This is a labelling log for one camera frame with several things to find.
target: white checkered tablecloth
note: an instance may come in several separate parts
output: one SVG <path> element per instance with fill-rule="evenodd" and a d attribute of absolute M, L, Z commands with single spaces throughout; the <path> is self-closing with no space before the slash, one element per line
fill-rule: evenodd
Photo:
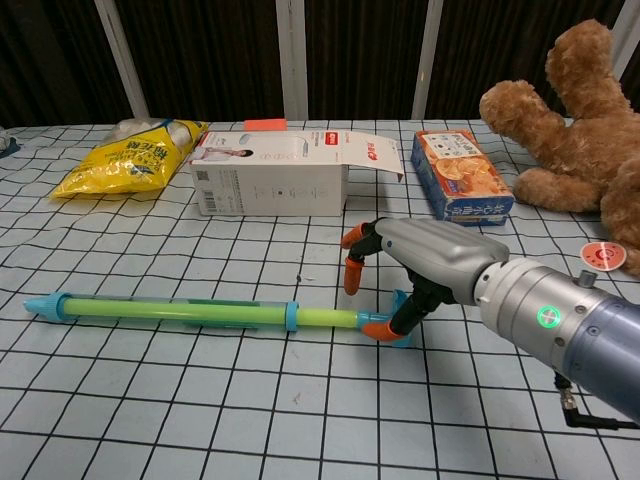
<path fill-rule="evenodd" d="M 186 167 L 163 191 L 52 201 L 110 126 L 10 130 L 22 149 L 0 159 L 0 479 L 637 479 L 640 434 L 567 428 L 551 370 L 476 308 L 438 309 L 409 349 L 353 331 L 58 325 L 24 311 L 55 290 L 388 310 L 392 290 L 410 288 L 404 270 L 371 258 L 348 297 L 339 239 L 379 216 L 432 216 L 410 163 L 414 132 L 471 129 L 508 183 L 533 164 L 479 121 L 290 125 L 395 138 L 406 176 L 352 168 L 336 218 L 202 217 Z M 574 275 L 580 247 L 605 235 L 597 217 L 520 204 L 481 230 Z M 623 273 L 597 286 L 640 302 Z"/>

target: red round lid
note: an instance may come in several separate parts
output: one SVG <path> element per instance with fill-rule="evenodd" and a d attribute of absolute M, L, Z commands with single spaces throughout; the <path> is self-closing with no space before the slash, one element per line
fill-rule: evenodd
<path fill-rule="evenodd" d="M 587 243 L 580 249 L 582 260 L 601 272 L 610 272 L 620 267 L 627 259 L 627 251 L 613 242 Z"/>

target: black curtain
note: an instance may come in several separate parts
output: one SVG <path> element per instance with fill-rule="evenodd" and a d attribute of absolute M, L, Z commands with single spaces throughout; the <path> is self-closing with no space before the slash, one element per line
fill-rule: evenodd
<path fill-rule="evenodd" d="M 0 125 L 131 116 L 92 1 L 0 0 Z"/>
<path fill-rule="evenodd" d="M 631 106 L 640 113 L 640 44 L 636 45 L 620 83 L 622 91 L 631 100 Z"/>
<path fill-rule="evenodd" d="M 613 28 L 624 0 L 446 0 L 425 118 L 479 118 L 482 94 L 524 79 L 564 113 L 545 78 L 547 52 L 589 18 Z"/>
<path fill-rule="evenodd" d="M 117 0 L 153 116 L 282 117 L 275 2 Z"/>
<path fill-rule="evenodd" d="M 410 118 L 427 2 L 305 0 L 309 118 Z"/>

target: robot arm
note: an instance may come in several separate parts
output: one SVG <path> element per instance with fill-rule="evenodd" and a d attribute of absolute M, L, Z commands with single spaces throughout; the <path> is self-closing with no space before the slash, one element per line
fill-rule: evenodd
<path fill-rule="evenodd" d="M 576 413 L 570 379 L 640 422 L 640 307 L 595 288 L 595 274 L 576 279 L 527 258 L 509 261 L 505 245 L 435 220 L 378 219 L 345 235 L 342 247 L 348 294 L 358 290 L 364 258 L 380 251 L 413 283 L 392 319 L 365 325 L 365 334 L 393 341 L 440 303 L 478 306 L 489 329 L 556 371 L 565 416 Z"/>

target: white box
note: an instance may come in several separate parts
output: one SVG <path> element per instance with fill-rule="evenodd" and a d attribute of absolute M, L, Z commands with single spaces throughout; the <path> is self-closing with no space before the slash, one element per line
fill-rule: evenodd
<path fill-rule="evenodd" d="M 347 130 L 208 132 L 189 163 L 203 215 L 339 216 L 349 165 L 404 174 L 395 140 Z"/>

